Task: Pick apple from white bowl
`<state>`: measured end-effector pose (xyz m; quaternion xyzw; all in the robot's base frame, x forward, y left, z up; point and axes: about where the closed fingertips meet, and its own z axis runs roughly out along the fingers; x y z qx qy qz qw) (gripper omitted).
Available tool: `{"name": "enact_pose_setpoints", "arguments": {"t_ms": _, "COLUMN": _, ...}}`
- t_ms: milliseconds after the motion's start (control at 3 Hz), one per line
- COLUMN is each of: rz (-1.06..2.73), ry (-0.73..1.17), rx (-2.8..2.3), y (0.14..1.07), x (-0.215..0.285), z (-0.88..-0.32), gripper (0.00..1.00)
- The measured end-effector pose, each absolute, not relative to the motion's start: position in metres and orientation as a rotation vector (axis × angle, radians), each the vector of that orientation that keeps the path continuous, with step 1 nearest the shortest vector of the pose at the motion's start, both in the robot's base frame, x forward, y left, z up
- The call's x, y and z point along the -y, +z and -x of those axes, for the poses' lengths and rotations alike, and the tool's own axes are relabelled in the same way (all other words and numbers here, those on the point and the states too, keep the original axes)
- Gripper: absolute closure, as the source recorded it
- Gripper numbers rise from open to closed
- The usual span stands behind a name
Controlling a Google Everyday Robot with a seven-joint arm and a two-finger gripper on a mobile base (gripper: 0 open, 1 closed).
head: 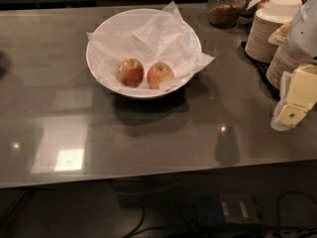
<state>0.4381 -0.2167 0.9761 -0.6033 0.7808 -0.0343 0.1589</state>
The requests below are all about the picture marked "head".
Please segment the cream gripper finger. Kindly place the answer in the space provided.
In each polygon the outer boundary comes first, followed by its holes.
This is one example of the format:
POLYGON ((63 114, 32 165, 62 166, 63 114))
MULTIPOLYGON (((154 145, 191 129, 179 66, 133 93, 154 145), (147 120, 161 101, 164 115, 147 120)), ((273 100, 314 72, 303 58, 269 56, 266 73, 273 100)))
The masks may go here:
POLYGON ((288 32, 291 23, 287 22, 276 29, 269 37, 268 42, 273 45, 280 46, 287 43, 288 32))
POLYGON ((317 103, 317 65, 298 67, 293 73, 285 71, 280 82, 280 101, 276 106, 276 121, 295 127, 317 103))

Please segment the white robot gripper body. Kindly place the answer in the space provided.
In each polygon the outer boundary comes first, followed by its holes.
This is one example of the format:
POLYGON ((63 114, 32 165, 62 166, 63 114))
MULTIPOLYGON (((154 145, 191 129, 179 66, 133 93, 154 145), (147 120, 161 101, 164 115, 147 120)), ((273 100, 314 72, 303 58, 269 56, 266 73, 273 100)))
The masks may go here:
POLYGON ((307 0, 294 16, 287 37, 289 54, 298 61, 317 62, 317 0, 307 0))

